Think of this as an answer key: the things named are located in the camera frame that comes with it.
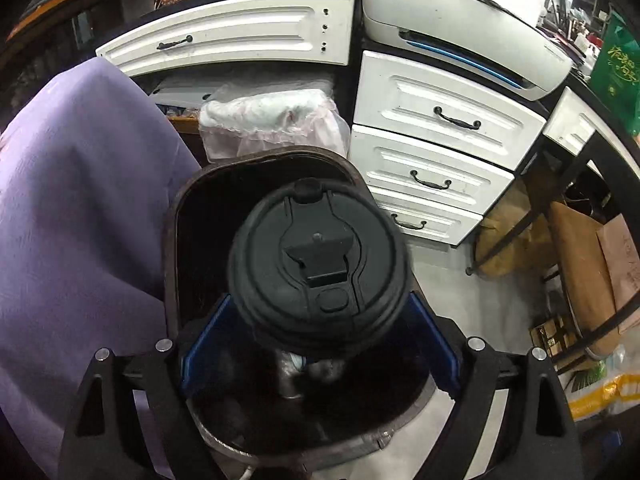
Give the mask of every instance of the metal screw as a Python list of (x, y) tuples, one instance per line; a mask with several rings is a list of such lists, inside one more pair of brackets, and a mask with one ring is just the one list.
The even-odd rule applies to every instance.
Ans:
[(546, 352), (537, 346), (531, 351), (531, 355), (538, 361), (544, 361), (546, 359)]
[(167, 352), (171, 350), (174, 343), (170, 339), (161, 339), (156, 343), (156, 350), (159, 352)]
[(107, 357), (109, 357), (109, 354), (111, 352), (109, 352), (108, 348), (100, 348), (96, 353), (95, 353), (95, 358), (98, 361), (104, 361)]
[(470, 338), (469, 341), (466, 342), (466, 344), (468, 344), (469, 348), (475, 350), (476, 352), (484, 350), (485, 346), (484, 341), (482, 341), (482, 339), (480, 339), (479, 337)]

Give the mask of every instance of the drawer handle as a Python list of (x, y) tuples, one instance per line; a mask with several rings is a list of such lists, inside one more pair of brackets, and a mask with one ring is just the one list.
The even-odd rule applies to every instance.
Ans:
[(193, 36), (190, 34), (186, 38), (180, 41), (173, 41), (171, 43), (158, 43), (156, 50), (165, 50), (167, 48), (171, 48), (172, 46), (180, 45), (181, 43), (191, 43), (193, 41)]
[(411, 170), (409, 172), (409, 174), (414, 178), (414, 180), (418, 184), (422, 184), (423, 186), (430, 187), (431, 189), (449, 189), (449, 186), (452, 184), (452, 182), (450, 180), (445, 180), (444, 181), (444, 186), (441, 186), (440, 184), (434, 184), (433, 182), (427, 182), (425, 180), (420, 180), (418, 178), (418, 172), (415, 171), (415, 170)]
[(474, 121), (473, 124), (465, 123), (465, 121), (461, 121), (460, 119), (454, 119), (453, 117), (447, 117), (442, 114), (442, 108), (436, 106), (433, 109), (433, 113), (442, 117), (444, 120), (449, 121), (450, 123), (455, 124), (456, 126), (460, 126), (460, 128), (466, 128), (467, 130), (479, 130), (482, 123), (480, 121)]
[(398, 215), (397, 215), (397, 214), (395, 214), (395, 213), (393, 213), (393, 214), (391, 215), (391, 218), (393, 218), (393, 219), (394, 219), (394, 222), (395, 222), (396, 224), (398, 224), (400, 227), (404, 227), (404, 228), (406, 228), (406, 229), (413, 229), (414, 231), (419, 231), (419, 230), (421, 230), (421, 229), (424, 229), (424, 226), (425, 226), (425, 225), (427, 225), (426, 220), (423, 220), (422, 222), (420, 222), (420, 224), (422, 224), (422, 225), (420, 225), (420, 227), (418, 227), (417, 225), (405, 224), (404, 222), (399, 222), (399, 221), (398, 221)]

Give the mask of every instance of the white drawer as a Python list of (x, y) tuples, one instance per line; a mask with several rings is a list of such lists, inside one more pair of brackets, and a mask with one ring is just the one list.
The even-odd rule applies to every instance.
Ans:
[[(249, 59), (346, 65), (354, 0), (226, 0), (142, 25), (95, 53), (129, 76)], [(169, 44), (191, 38), (169, 48)]]
[[(473, 125), (452, 124), (435, 113)], [(473, 81), (421, 63), (365, 51), (353, 121), (430, 140), (515, 170), (545, 120)]]
[(417, 196), (371, 186), (369, 190), (380, 209), (408, 235), (458, 245), (482, 220), (479, 214)]
[[(542, 133), (572, 155), (577, 155), (598, 129), (596, 123), (600, 122), (596, 112), (567, 87)], [(593, 162), (589, 162), (589, 167), (600, 174)]]
[(508, 171), (471, 156), (358, 124), (351, 130), (349, 160), (369, 186), (480, 214), (491, 207), (513, 180)]

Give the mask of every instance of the gray tile floor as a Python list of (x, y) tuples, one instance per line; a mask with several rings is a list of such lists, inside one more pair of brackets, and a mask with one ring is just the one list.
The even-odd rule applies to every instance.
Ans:
[[(495, 349), (526, 352), (532, 318), (544, 309), (542, 285), (533, 276), (487, 279), (467, 276), (471, 245), (457, 249), (408, 237), (414, 274), (432, 309), (453, 319), (467, 336), (482, 336)], [(496, 392), (484, 435), (466, 478), (484, 472), (497, 438), (506, 392)], [(437, 390), (418, 417), (398, 431), (389, 446), (354, 462), (316, 472), (314, 480), (410, 480), (435, 443), (453, 406)]]

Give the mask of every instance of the black cup lid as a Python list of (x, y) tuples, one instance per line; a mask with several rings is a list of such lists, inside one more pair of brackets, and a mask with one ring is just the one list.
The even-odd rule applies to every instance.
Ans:
[(408, 293), (402, 235), (353, 186), (306, 178), (265, 197), (236, 234), (228, 282), (267, 346), (316, 359), (370, 346)]

